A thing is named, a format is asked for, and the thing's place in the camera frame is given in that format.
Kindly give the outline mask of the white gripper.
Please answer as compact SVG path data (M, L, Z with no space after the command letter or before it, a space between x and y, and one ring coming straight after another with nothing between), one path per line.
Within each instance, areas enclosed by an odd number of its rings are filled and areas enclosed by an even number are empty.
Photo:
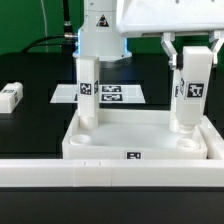
M177 69L174 33L212 31L209 42L216 66L224 44L224 0L118 0L116 28L124 37L163 33L161 45L171 70Z

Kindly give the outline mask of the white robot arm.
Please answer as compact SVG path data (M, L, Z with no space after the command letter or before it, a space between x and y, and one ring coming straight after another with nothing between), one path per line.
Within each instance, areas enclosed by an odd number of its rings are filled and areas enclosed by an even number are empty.
M176 69L178 53L172 42L177 36L196 35L209 37L217 63L224 45L224 0L84 0L74 55L115 62L131 55L129 38L158 36Z

